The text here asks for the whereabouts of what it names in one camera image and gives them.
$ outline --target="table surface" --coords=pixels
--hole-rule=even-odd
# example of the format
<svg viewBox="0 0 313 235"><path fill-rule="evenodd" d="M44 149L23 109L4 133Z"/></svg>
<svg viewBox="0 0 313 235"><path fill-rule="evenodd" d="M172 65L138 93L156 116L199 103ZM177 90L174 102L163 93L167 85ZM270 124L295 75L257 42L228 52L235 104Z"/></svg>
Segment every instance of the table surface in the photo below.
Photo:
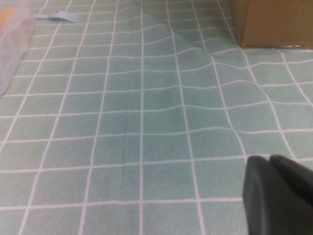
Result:
<svg viewBox="0 0 313 235"><path fill-rule="evenodd" d="M222 1L31 5L82 21L0 98L0 234L244 235L249 155L313 168L313 51L239 48Z"/></svg>

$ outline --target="black object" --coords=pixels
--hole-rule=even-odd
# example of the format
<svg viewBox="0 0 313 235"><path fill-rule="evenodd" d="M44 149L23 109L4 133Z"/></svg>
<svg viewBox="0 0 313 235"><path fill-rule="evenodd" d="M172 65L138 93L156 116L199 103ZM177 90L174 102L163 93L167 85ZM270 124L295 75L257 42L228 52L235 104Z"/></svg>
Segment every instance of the black object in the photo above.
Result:
<svg viewBox="0 0 313 235"><path fill-rule="evenodd" d="M249 235L313 235L313 171L298 163L249 157L243 199Z"/></svg>

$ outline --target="cardboard box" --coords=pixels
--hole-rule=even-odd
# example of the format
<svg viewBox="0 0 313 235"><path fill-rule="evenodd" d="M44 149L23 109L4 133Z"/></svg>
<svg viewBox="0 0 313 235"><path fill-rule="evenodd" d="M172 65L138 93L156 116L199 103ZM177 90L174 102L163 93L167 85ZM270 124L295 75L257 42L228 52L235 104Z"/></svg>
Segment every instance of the cardboard box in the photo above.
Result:
<svg viewBox="0 0 313 235"><path fill-rule="evenodd" d="M313 47L313 0L230 0L241 47Z"/></svg>

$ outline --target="plastic fork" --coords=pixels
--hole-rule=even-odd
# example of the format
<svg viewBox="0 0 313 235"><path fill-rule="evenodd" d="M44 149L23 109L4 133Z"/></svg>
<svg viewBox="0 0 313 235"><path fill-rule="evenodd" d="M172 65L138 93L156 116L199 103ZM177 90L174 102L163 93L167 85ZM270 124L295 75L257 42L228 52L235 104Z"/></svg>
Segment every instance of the plastic fork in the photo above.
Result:
<svg viewBox="0 0 313 235"><path fill-rule="evenodd" d="M51 15L45 14L34 14L35 19L37 20L50 20L50 19L64 19L74 23L80 22L81 18L75 16L74 14L65 12L65 11L57 11Z"/></svg>

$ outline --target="orange object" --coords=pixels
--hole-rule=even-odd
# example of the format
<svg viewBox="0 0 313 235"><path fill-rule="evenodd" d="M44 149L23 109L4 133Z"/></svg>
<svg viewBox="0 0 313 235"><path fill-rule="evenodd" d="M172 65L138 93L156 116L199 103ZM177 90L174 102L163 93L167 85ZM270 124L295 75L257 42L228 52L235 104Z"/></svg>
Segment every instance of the orange object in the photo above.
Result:
<svg viewBox="0 0 313 235"><path fill-rule="evenodd" d="M2 29L5 22L13 14L14 11L15 11L14 6L7 6L7 7L0 10L0 29Z"/></svg>

